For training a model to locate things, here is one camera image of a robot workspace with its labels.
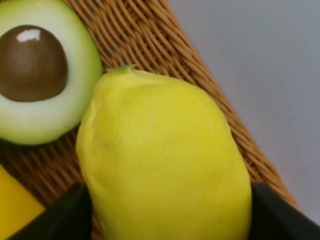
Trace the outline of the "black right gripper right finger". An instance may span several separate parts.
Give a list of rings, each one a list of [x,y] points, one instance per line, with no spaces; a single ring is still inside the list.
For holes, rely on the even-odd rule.
[[[254,182],[250,240],[319,240],[320,226],[268,186]]]

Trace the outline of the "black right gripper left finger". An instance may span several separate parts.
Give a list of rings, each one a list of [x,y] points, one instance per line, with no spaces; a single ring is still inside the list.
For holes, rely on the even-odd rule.
[[[70,187],[54,204],[11,240],[89,240],[93,229],[93,207],[84,183]]]

